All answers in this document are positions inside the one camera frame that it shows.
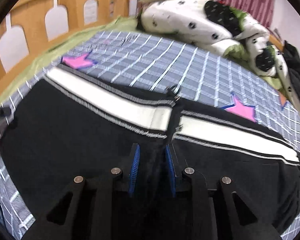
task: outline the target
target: wooden headboard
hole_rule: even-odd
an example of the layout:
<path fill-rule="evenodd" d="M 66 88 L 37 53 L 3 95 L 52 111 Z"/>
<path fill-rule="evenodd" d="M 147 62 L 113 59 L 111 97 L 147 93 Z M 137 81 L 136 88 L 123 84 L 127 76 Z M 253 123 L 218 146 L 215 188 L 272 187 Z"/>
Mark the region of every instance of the wooden headboard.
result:
<path fill-rule="evenodd" d="M 53 0 L 19 0 L 10 11 L 11 26 L 20 25 L 23 28 L 29 55 L 20 60 L 7 73 L 0 60 L 0 94 L 31 62 L 48 48 L 61 43 L 77 31 L 108 24 L 118 16 L 128 16 L 129 0 L 97 0 L 98 20 L 85 25 L 83 7 L 87 0 L 58 0 L 58 5 L 67 9 L 69 32 L 49 41 L 45 16 L 53 8 Z M 113 3 L 113 13 L 110 14 L 110 3 Z M 0 24 L 0 38 L 6 32 L 6 20 Z"/>

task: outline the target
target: white stripe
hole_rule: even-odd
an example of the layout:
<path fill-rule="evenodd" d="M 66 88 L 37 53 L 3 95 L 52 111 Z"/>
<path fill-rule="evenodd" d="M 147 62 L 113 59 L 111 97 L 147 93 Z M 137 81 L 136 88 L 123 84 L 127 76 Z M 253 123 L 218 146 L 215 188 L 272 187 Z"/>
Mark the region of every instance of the white stripe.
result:
<path fill-rule="evenodd" d="M 156 63 L 157 62 L 157 60 L 159 60 L 164 54 L 166 54 L 166 52 L 170 49 L 170 47 L 172 46 L 172 44 L 173 44 L 173 41 L 170 43 L 170 45 L 168 46 L 168 48 L 159 56 L 159 57 L 157 57 L 154 61 L 152 61 L 151 62 L 151 64 L 148 66 L 148 67 L 146 67 L 138 76 L 136 76 L 135 77 L 135 79 L 134 80 L 132 80 L 132 82 L 130 83 L 130 87 L 132 87 L 134 84 L 135 84 L 135 82 L 137 82 L 137 80 L 144 74 L 144 73 L 146 73 L 153 65 L 154 65 L 154 63 Z"/>
<path fill-rule="evenodd" d="M 14 102 L 13 102 L 11 96 L 9 96 L 9 99 L 10 99 L 10 102 L 11 102 L 11 104 L 12 104 L 12 106 L 13 106 L 13 109 L 16 110 L 16 106 L 14 105 Z"/>
<path fill-rule="evenodd" d="M 198 50 L 198 47 L 195 48 L 195 50 L 194 50 L 194 52 L 193 52 L 193 54 L 192 54 L 192 57 L 191 57 L 191 59 L 190 59 L 190 61 L 189 61 L 189 64 L 187 65 L 187 68 L 186 68 L 185 72 L 184 72 L 183 75 L 182 75 L 182 78 L 180 79 L 180 81 L 179 81 L 179 83 L 178 83 L 178 86 L 177 86 L 176 89 L 174 90 L 175 93 L 179 90 L 181 84 L 182 84 L 183 81 L 185 80 L 186 75 L 187 75 L 187 73 L 188 73 L 188 71 L 189 71 L 189 68 L 190 68 L 190 66 L 191 66 L 191 64 L 192 64 L 192 61 L 193 61 L 193 59 L 194 59 L 194 56 L 195 56 L 195 54 L 197 53 L 197 50 Z"/>
<path fill-rule="evenodd" d="M 19 93 L 19 95 L 21 96 L 21 99 L 23 99 L 23 95 L 22 95 L 22 93 L 21 93 L 21 91 L 20 91 L 19 88 L 18 88 L 18 93 Z"/>
<path fill-rule="evenodd" d="M 180 135 L 240 147 L 262 154 L 280 155 L 287 161 L 299 162 L 297 153 L 293 149 L 258 135 L 188 116 L 181 117 L 180 123 L 183 125 L 182 130 L 178 132 Z"/>
<path fill-rule="evenodd" d="M 191 142 L 191 143 L 199 144 L 199 145 L 202 145 L 202 146 L 205 146 L 205 147 L 210 147 L 210 148 L 215 148 L 215 149 L 220 149 L 220 150 L 236 151 L 236 152 L 244 153 L 244 154 L 247 154 L 247 155 L 250 155 L 250 156 L 253 156 L 253 157 L 257 157 L 257 158 L 261 158 L 261 159 L 282 160 L 285 164 L 289 164 L 289 165 L 292 165 L 292 166 L 299 166 L 299 164 L 287 162 L 282 157 L 272 157 L 272 156 L 266 157 L 266 156 L 262 156 L 262 155 L 256 155 L 256 154 L 253 154 L 251 152 L 236 149 L 236 148 L 224 147 L 224 146 L 214 145 L 212 143 L 205 143 L 205 142 L 197 141 L 195 139 L 192 139 L 190 137 L 185 137 L 185 136 L 182 136 L 182 135 L 175 135 L 174 138 L 178 139 L 178 140 L 183 140 L 183 141 L 188 141 L 188 142 Z"/>
<path fill-rule="evenodd" d="M 207 66 L 207 62 L 208 62 L 208 58 L 209 58 L 209 53 L 210 52 L 207 52 L 206 57 L 204 59 L 199 85 L 198 85 L 197 92 L 195 93 L 195 97 L 194 97 L 193 101 L 198 101 L 198 99 L 199 99 L 201 88 L 202 88 L 202 82 L 203 82 L 203 78 L 204 78 L 204 73 L 206 71 L 206 66 Z"/>
<path fill-rule="evenodd" d="M 29 84 L 29 82 L 28 82 L 28 81 L 26 81 L 26 85 L 28 86 L 28 88 L 30 88 L 30 89 L 31 89 L 31 85 Z"/>
<path fill-rule="evenodd" d="M 10 198 L 10 203 L 11 202 L 13 202 L 15 199 L 16 199 L 16 197 L 19 195 L 19 191 L 16 191 L 13 195 L 12 195 L 12 197 Z"/>
<path fill-rule="evenodd" d="M 119 73 L 111 80 L 111 83 L 114 82 L 114 81 L 115 81 L 122 73 L 126 72 L 128 69 L 130 69 L 131 67 L 133 67 L 136 63 L 138 63 L 138 62 L 141 60 L 142 57 L 148 55 L 151 51 L 153 51 L 153 50 L 159 45 L 159 43 L 160 43 L 161 41 L 162 41 L 162 38 L 157 42 L 157 44 L 156 44 L 152 49 L 148 50 L 148 51 L 147 51 L 146 53 L 144 53 L 144 54 L 141 54 L 140 57 L 139 57 L 135 62 L 133 62 L 132 64 L 130 64 L 129 66 L 127 66 L 124 70 L 120 71 L 120 72 L 119 72 Z"/>
<path fill-rule="evenodd" d="M 27 216 L 26 219 L 22 223 L 20 223 L 19 228 L 25 227 L 32 218 L 33 218 L 32 214 L 30 214 L 29 216 Z"/>
<path fill-rule="evenodd" d="M 66 66 L 61 65 L 61 64 L 58 66 L 58 68 L 63 69 L 67 72 L 70 72 L 70 73 L 72 73 L 72 74 L 74 74 L 78 77 L 81 77 L 81 78 L 83 78 L 83 79 L 85 79 L 85 80 L 87 80 L 91 83 L 94 83 L 94 84 L 98 85 L 99 87 L 102 87 L 103 89 L 106 89 L 106 90 L 108 90 L 108 91 L 110 91 L 110 92 L 112 92 L 112 93 L 114 93 L 114 94 L 116 94 L 120 97 L 123 97 L 125 99 L 130 100 L 130 101 L 133 101 L 135 103 L 139 103 L 139 104 L 143 104 L 143 105 L 158 105 L 158 104 L 167 104 L 167 105 L 170 105 L 170 106 L 175 105 L 175 103 L 172 100 L 168 100 L 168 99 L 161 99 L 161 100 L 155 101 L 155 100 L 146 100 L 146 99 L 137 98 L 137 97 L 134 97 L 134 96 L 129 95 L 127 93 L 124 93 L 124 92 L 122 92 L 118 89 L 115 89 L 111 86 L 108 86 L 108 85 L 102 83 L 101 81 L 99 81 L 98 79 L 95 79 L 92 76 L 86 75 L 82 72 L 76 71 L 72 68 L 66 67 Z"/>
<path fill-rule="evenodd" d="M 102 61 L 98 62 L 98 64 L 94 65 L 92 68 L 90 68 L 90 69 L 87 71 L 87 74 L 89 74 L 92 70 L 94 70 L 95 68 L 97 68 L 99 65 L 102 65 L 102 64 L 103 64 L 104 62 L 106 62 L 108 59 L 110 59 L 110 58 L 112 58 L 113 56 L 115 56 L 115 55 L 117 54 L 117 52 L 120 52 L 120 51 L 122 51 L 122 50 L 128 48 L 128 47 L 131 46 L 132 44 L 134 44 L 134 43 L 137 41 L 137 39 L 139 38 L 139 36 L 140 36 L 140 34 L 134 39 L 133 42 L 128 43 L 126 46 L 123 46 L 123 45 L 122 45 L 121 48 L 120 48 L 119 50 L 116 49 L 115 52 L 113 52 L 111 55 L 109 55 L 108 57 L 104 58 Z M 111 40 L 109 44 L 112 44 L 113 41 L 117 41 L 116 38 L 115 38 L 115 40 Z M 134 51 L 140 49 L 144 44 L 142 44 L 141 46 L 137 47 L 135 50 L 128 52 L 128 54 L 129 54 L 129 53 L 133 53 Z M 101 73 L 98 74 L 98 77 L 101 76 L 101 75 L 103 75 L 103 74 L 104 74 L 105 72 L 107 72 L 109 69 L 110 69 L 109 66 L 106 67 Z"/>
<path fill-rule="evenodd" d="M 156 82 L 153 84 L 153 86 L 150 88 L 150 91 L 154 90 L 154 88 L 157 86 L 157 84 L 162 80 L 162 78 L 167 74 L 169 69 L 172 67 L 172 65 L 176 62 L 178 57 L 181 55 L 183 49 L 185 48 L 186 44 L 184 44 L 178 53 L 178 55 L 174 58 L 174 60 L 169 64 L 169 66 L 166 68 L 166 70 L 162 73 L 162 75 L 156 80 Z"/>
<path fill-rule="evenodd" d="M 170 107 L 143 106 L 131 102 L 59 68 L 52 68 L 47 76 L 66 90 L 112 116 L 143 128 L 167 130 Z"/>
<path fill-rule="evenodd" d="M 8 118 L 7 118 L 7 117 L 5 117 L 5 118 L 6 118 L 7 125 L 9 125 L 9 120 L 8 120 Z"/>
<path fill-rule="evenodd" d="M 149 133 L 149 131 L 144 131 L 141 130 L 138 127 L 135 127 L 133 125 L 130 125 L 128 123 L 122 122 L 120 120 L 118 120 L 117 118 L 110 116 L 108 114 L 105 114 L 103 111 L 100 111 L 98 108 L 94 107 L 93 105 L 87 103 L 86 101 L 82 100 L 81 98 L 77 97 L 74 94 L 69 93 L 67 90 L 65 90 L 63 87 L 61 87 L 60 85 L 58 85 L 57 83 L 55 83 L 54 81 L 52 81 L 51 79 L 47 78 L 47 77 L 43 77 L 49 84 L 51 84 L 52 86 L 54 86 L 56 89 L 58 89 L 59 91 L 61 91 L 64 95 L 66 95 L 67 97 L 71 98 L 72 100 L 74 100 L 75 102 L 79 103 L 80 105 L 88 108 L 89 110 L 91 110 L 92 112 L 94 112 L 97 115 L 100 115 L 102 118 L 108 120 L 109 122 L 113 122 L 121 127 L 124 127 L 130 131 L 133 131 L 135 133 L 141 134 L 141 135 L 145 135 L 151 138 L 163 138 L 165 139 L 167 136 L 166 135 L 162 135 L 160 133 Z"/>
<path fill-rule="evenodd" d="M 275 140 L 278 140 L 278 141 L 282 141 L 282 142 L 285 143 L 287 146 L 290 146 L 289 143 L 288 143 L 287 141 L 285 141 L 285 140 L 282 140 L 282 139 L 280 139 L 280 138 L 277 138 L 277 137 L 274 137 L 274 136 L 272 136 L 272 135 L 266 134 L 266 133 L 261 132 L 261 131 L 259 131 L 259 130 L 255 130 L 255 129 L 252 129 L 252 128 L 248 128 L 248 127 L 245 127 L 245 126 L 236 124 L 236 123 L 234 123 L 234 122 L 225 121 L 225 120 L 222 120 L 222 119 L 219 119 L 219 118 L 210 116 L 210 115 L 199 114 L 199 113 L 195 113 L 195 112 L 191 112 L 191 111 L 186 111 L 186 110 L 182 110 L 182 111 L 181 111 L 181 114 L 193 115 L 193 116 L 196 116 L 196 117 L 199 117 L 199 118 L 202 117 L 202 118 L 209 119 L 209 120 L 211 120 L 211 121 L 221 122 L 221 123 L 224 123 L 224 124 L 229 124 L 229 125 L 232 125 L 232 126 L 237 127 L 237 128 L 241 128 L 241 129 L 244 129 L 244 130 L 247 130 L 247 131 L 256 132 L 256 133 L 262 134 L 262 135 L 264 135 L 264 136 L 266 136 L 266 137 L 269 137 L 269 138 L 272 138 L 272 139 L 275 139 Z"/>

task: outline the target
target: black polka dot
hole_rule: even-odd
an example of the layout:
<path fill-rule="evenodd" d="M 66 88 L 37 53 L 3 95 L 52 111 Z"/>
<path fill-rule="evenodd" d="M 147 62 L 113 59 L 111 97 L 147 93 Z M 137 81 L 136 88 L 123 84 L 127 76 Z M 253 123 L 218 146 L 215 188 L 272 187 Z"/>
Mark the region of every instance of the black polka dot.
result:
<path fill-rule="evenodd" d="M 274 57 L 272 56 L 269 48 L 263 49 L 262 53 L 256 56 L 255 62 L 256 67 L 264 72 L 271 69 L 275 64 Z"/>
<path fill-rule="evenodd" d="M 217 38 L 219 38 L 219 35 L 216 34 L 216 33 L 213 33 L 213 34 L 212 34 L 212 38 L 214 38 L 214 39 L 216 40 Z"/>
<path fill-rule="evenodd" d="M 188 25 L 188 27 L 190 29 L 195 29 L 197 26 L 196 26 L 196 24 L 194 22 L 190 22 L 189 25 Z"/>
<path fill-rule="evenodd" d="M 232 36 L 238 36 L 242 32 L 239 27 L 239 20 L 229 6 L 210 0 L 204 5 L 203 12 L 207 16 L 207 20 L 223 26 Z"/>

